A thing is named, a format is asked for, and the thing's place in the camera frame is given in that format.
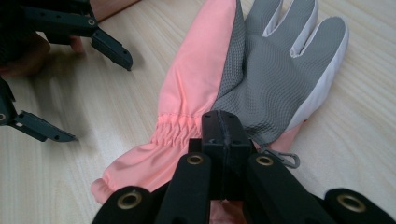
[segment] pink glove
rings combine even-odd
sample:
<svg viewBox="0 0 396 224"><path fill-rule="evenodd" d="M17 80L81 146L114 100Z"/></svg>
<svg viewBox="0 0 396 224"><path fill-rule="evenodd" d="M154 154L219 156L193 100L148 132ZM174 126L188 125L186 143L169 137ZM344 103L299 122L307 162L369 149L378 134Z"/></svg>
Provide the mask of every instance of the pink glove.
<svg viewBox="0 0 396 224"><path fill-rule="evenodd" d="M293 1L277 24L281 6L280 0L256 0L243 21L239 0L204 3L163 84L150 143L116 159L92 184L99 203L126 186L154 191L168 182L189 139L201 137L201 116L213 109L238 116L261 147L289 149L324 102L348 32L332 18L310 35L316 0ZM211 223L245 223L240 205L212 202Z"/></svg>
<svg viewBox="0 0 396 224"><path fill-rule="evenodd" d="M201 137L201 116L218 96L235 8L230 0L203 5L163 83L150 143L120 156L93 182L97 202L126 186L154 191L172 178L189 139Z"/></svg>

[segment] gray palm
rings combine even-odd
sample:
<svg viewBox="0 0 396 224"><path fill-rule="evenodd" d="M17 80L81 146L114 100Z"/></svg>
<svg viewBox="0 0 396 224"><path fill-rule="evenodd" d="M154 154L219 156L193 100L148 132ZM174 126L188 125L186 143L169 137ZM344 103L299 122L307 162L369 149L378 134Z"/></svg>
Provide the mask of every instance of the gray palm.
<svg viewBox="0 0 396 224"><path fill-rule="evenodd" d="M284 20L263 36L281 4L280 0L256 0L244 21L237 1L223 78L212 108L238 116L248 136L262 147L285 132L346 35L344 21L330 18L320 24L306 48L298 44L309 37L313 27L306 29L306 25L316 22L318 5L315 0L294 0ZM292 57L290 49L299 51Z"/></svg>

